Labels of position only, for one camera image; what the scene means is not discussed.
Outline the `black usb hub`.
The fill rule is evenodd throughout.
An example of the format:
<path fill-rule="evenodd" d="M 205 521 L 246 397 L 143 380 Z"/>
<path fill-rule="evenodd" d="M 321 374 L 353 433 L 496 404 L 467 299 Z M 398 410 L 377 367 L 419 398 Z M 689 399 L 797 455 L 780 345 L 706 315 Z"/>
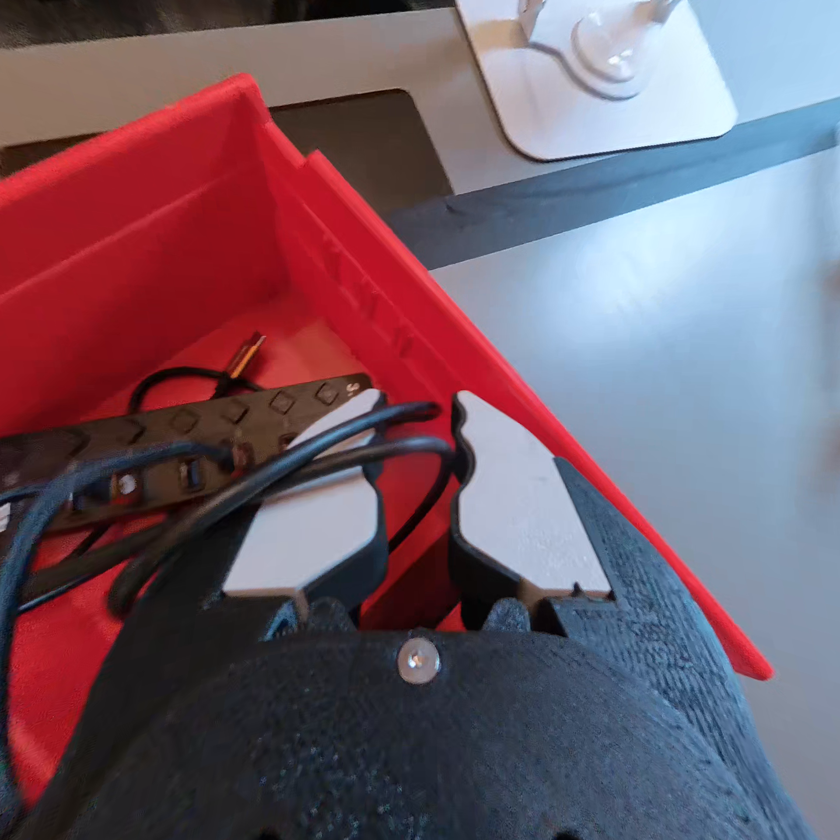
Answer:
<path fill-rule="evenodd" d="M 235 468 L 188 455 L 123 470 L 65 501 L 47 531 L 95 529 L 200 500 L 279 456 L 297 438 L 319 434 L 328 427 L 324 417 L 330 413 L 339 411 L 342 422 L 350 416 L 343 406 L 358 395 L 358 413 L 384 402 L 371 378 L 357 373 L 3 438 L 2 527 L 10 522 L 15 502 L 34 500 L 21 497 L 22 490 L 37 492 L 68 467 L 182 440 L 233 449 Z"/>

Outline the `instruction sheet on stand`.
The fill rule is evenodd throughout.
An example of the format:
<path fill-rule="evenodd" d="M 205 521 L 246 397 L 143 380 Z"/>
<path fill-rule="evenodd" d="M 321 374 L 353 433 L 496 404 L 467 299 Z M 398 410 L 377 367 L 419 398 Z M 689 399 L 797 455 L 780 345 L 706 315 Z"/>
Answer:
<path fill-rule="evenodd" d="M 714 139 L 737 120 L 689 2 L 455 6 L 501 131 L 531 161 Z"/>

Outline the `red plastic bin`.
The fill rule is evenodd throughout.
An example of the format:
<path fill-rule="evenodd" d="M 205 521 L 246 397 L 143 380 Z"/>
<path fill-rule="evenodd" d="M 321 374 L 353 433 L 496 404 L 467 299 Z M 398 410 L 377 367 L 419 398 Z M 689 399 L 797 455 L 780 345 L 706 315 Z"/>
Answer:
<path fill-rule="evenodd" d="M 735 671 L 773 668 L 520 375 L 241 74 L 2 181 L 2 436 L 116 414 L 167 362 L 267 335 L 279 387 L 362 371 L 392 398 L 460 390 L 594 481 L 652 540 Z"/>

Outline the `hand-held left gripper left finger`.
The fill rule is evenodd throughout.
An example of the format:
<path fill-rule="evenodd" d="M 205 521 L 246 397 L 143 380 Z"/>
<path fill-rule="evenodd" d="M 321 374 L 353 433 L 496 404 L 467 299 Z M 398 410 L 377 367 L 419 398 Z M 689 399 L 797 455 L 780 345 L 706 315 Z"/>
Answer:
<path fill-rule="evenodd" d="M 332 597 L 360 609 L 383 582 L 388 549 L 380 466 L 276 493 L 252 520 L 222 586 L 228 597 Z"/>

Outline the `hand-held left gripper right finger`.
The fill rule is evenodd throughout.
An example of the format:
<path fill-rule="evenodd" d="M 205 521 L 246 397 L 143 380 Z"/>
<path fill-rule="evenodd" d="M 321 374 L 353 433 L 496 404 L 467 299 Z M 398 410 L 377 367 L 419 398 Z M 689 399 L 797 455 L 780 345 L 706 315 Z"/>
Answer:
<path fill-rule="evenodd" d="M 462 602 L 613 602 L 600 548 L 548 446 L 473 392 L 454 395 L 451 417 L 458 488 L 448 572 Z"/>

